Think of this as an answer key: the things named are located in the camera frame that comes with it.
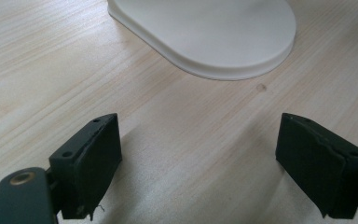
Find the white plastic tray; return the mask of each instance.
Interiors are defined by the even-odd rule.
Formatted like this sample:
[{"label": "white plastic tray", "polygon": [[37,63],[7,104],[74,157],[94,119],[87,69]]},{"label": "white plastic tray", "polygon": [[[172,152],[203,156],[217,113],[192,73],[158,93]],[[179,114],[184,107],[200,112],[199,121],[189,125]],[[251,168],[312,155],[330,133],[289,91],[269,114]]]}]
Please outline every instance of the white plastic tray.
[{"label": "white plastic tray", "polygon": [[112,17],[188,73],[256,77],[290,53],[296,19],[284,0],[108,0]]}]

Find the wooden surface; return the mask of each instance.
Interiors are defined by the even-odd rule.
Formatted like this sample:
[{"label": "wooden surface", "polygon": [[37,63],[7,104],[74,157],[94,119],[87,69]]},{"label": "wooden surface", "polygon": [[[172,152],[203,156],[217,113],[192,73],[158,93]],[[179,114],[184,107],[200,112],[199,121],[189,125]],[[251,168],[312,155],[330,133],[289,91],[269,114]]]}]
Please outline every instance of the wooden surface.
[{"label": "wooden surface", "polygon": [[89,120],[116,112],[124,161],[93,223],[358,223],[323,219],[274,156],[282,112],[358,146],[358,1],[289,4],[288,59],[229,82],[176,68],[104,0],[0,1],[0,180],[48,168]]}]

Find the white object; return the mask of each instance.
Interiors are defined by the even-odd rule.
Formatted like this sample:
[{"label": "white object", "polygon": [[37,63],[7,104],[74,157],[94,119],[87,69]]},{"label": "white object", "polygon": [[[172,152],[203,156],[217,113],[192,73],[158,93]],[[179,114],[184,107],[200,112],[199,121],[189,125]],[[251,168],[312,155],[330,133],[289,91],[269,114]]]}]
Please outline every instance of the white object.
[{"label": "white object", "polygon": [[296,19],[285,0],[108,0],[112,17],[188,73],[265,74],[288,56]]}]

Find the light wood tabletop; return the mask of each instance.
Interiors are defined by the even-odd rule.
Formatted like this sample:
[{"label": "light wood tabletop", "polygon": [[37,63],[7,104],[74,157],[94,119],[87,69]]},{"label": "light wood tabletop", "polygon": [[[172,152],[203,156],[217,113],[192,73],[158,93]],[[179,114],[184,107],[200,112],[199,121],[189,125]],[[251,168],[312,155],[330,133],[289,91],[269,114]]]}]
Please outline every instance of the light wood tabletop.
[{"label": "light wood tabletop", "polygon": [[288,2],[287,60],[216,81],[172,65],[104,0],[0,0],[0,180],[47,169],[88,121],[118,113],[123,162],[93,223],[358,223],[323,219],[275,160],[283,112],[358,146],[358,1]]}]

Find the wooden table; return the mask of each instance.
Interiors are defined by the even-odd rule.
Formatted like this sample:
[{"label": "wooden table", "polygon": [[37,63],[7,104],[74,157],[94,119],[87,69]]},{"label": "wooden table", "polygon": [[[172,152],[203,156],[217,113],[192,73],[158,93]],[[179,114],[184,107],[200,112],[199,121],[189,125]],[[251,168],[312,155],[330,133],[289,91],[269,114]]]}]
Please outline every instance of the wooden table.
[{"label": "wooden table", "polygon": [[0,1],[0,180],[116,112],[124,161],[93,223],[358,223],[323,219],[274,155],[282,112],[358,146],[358,1],[289,4],[288,59],[231,82],[173,66],[105,1]]}]

